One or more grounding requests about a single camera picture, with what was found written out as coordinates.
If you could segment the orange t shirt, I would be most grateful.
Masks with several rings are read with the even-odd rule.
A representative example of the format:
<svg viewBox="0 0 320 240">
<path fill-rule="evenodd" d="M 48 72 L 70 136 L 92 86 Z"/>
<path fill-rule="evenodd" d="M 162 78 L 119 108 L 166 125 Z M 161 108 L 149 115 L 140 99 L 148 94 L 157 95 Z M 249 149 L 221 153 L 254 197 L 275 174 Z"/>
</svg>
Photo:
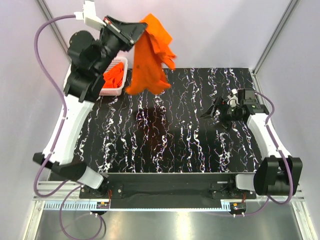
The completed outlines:
<svg viewBox="0 0 320 240">
<path fill-rule="evenodd" d="M 176 55 L 170 49 L 173 39 L 153 14 L 148 14 L 141 22 L 146 23 L 147 28 L 134 46 L 132 79 L 125 91 L 137 95 L 148 90 L 158 95 L 171 87 L 162 64 L 176 69 Z"/>
</svg>

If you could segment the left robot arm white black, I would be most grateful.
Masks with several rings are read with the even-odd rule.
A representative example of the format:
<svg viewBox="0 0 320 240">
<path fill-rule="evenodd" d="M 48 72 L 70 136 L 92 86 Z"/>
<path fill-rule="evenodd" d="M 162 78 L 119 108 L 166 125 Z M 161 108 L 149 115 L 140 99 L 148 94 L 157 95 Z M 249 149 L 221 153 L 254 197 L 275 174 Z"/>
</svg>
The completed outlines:
<svg viewBox="0 0 320 240">
<path fill-rule="evenodd" d="M 81 30 L 69 40 L 70 74 L 64 89 L 56 87 L 62 100 L 58 122 L 46 148 L 33 155 L 41 169 L 90 187 L 97 198 L 108 193 L 107 178 L 74 158 L 83 124 L 105 84 L 104 73 L 120 51 L 128 52 L 147 29 L 145 22 L 123 22 L 110 16 L 97 19 L 99 38 Z"/>
</svg>

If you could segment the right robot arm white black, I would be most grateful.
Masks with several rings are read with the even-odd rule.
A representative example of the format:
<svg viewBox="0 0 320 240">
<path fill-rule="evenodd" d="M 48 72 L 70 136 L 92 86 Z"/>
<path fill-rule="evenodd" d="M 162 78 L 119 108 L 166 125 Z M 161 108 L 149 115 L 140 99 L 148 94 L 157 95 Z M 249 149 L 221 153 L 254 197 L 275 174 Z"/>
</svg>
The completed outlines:
<svg viewBox="0 0 320 240">
<path fill-rule="evenodd" d="M 228 195 L 236 199 L 245 191 L 252 191 L 259 196 L 286 196 L 290 199 L 297 191 L 303 163 L 282 145 L 269 122 L 271 113 L 266 106 L 259 104 L 254 96 L 232 97 L 229 100 L 218 97 L 201 117 L 213 118 L 216 112 L 219 112 L 215 125 L 217 130 L 228 132 L 233 122 L 245 123 L 262 156 L 262 162 L 255 174 L 237 174 L 235 181 L 227 185 Z"/>
</svg>

